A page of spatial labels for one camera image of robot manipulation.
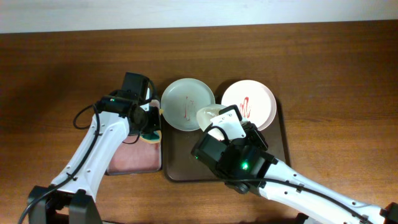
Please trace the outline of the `pale green plate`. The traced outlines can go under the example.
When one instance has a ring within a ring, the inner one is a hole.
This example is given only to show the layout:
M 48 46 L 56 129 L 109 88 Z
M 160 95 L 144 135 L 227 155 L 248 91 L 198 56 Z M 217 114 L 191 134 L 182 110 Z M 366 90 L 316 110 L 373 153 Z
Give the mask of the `pale green plate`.
M 198 110 L 215 103 L 212 90 L 202 81 L 182 78 L 171 83 L 161 97 L 163 117 L 180 131 L 196 131 Z

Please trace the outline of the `white plate front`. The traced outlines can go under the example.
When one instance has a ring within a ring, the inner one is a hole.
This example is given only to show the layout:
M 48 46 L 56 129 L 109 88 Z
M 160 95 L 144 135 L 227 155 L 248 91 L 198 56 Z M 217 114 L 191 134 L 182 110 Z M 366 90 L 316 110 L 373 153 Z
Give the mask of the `white plate front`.
M 202 131 L 205 131 L 208 126 L 212 124 L 211 119 L 219 115 L 219 111 L 226 108 L 224 105 L 212 104 L 197 111 L 197 123 Z M 212 129 L 208 134 L 219 141 L 224 140 L 224 137 L 219 129 Z

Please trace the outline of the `pink white plate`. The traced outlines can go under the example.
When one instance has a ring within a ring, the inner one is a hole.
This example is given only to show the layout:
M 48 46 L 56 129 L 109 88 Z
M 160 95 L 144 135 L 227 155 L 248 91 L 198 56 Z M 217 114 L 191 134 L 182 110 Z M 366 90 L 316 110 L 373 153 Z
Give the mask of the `pink white plate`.
M 222 96 L 221 104 L 236 105 L 241 116 L 254 123 L 260 131 L 271 125 L 277 112 L 273 93 L 264 84 L 254 80 L 241 80 L 229 86 Z

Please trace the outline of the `green yellow sponge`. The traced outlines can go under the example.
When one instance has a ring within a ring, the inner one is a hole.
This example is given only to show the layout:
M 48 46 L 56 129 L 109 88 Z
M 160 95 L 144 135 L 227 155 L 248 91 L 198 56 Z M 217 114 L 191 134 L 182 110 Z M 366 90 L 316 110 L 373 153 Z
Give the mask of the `green yellow sponge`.
M 156 144 L 162 140 L 162 123 L 160 112 L 157 107 L 150 107 L 147 114 L 147 125 L 141 131 L 139 139 L 149 143 Z

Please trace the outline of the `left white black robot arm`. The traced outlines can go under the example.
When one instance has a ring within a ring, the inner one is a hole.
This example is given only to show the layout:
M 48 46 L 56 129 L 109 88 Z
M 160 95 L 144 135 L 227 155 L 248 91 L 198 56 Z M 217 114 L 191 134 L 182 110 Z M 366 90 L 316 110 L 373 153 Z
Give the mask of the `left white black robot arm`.
M 90 108 L 94 115 L 83 141 L 48 187 L 32 189 L 20 223 L 102 223 L 96 194 L 117 149 L 129 136 L 134 147 L 160 147 L 160 100 L 148 77 L 127 72 L 120 89 Z

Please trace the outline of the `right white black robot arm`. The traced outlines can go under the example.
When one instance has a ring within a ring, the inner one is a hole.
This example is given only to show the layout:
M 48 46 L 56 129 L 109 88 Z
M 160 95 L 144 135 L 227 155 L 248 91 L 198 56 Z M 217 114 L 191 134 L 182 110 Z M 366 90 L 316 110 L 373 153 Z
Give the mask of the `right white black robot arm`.
M 320 223 L 397 223 L 396 203 L 381 208 L 354 200 L 269 154 L 264 136 L 237 106 L 206 106 L 197 112 L 197 121 L 203 136 L 192 156 L 238 193 L 282 203 Z

